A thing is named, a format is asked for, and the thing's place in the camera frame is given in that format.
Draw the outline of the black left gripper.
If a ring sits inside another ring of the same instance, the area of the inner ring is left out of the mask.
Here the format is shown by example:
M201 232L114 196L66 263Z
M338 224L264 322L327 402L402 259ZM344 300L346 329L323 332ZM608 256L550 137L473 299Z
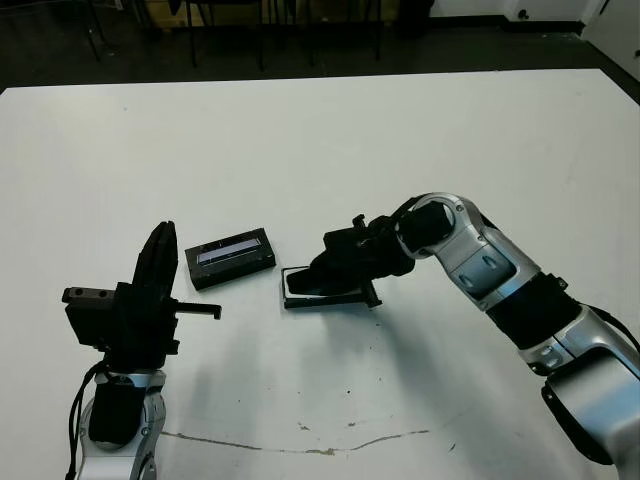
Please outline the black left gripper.
M178 267L173 221L160 222L138 255L132 284L113 290L69 287L62 294L65 313L80 344L104 354L111 369L160 369L178 353L174 338L179 314L215 320L222 307L180 302L171 297Z

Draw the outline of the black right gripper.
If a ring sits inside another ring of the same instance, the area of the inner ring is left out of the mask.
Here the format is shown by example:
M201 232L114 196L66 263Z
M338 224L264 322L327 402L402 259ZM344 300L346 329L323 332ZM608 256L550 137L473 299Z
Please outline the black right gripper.
M360 214L352 220L356 234L355 253L323 251L314 258L309 269L324 276L319 287L323 296L343 296L363 293L370 307L382 304L373 285L375 279L400 277L415 268L415 260L407 256L389 216L380 216L365 223Z

